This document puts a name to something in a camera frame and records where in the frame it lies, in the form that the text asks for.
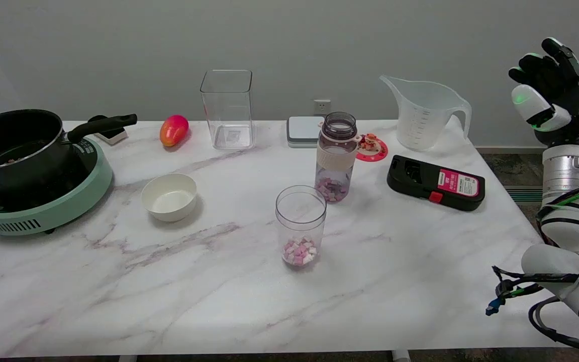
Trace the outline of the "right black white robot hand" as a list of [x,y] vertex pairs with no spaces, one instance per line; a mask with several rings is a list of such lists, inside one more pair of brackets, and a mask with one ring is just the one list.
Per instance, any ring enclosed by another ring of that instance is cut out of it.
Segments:
[[527,53],[508,71],[513,105],[544,146],[579,146],[579,61],[553,37],[541,46],[544,56]]

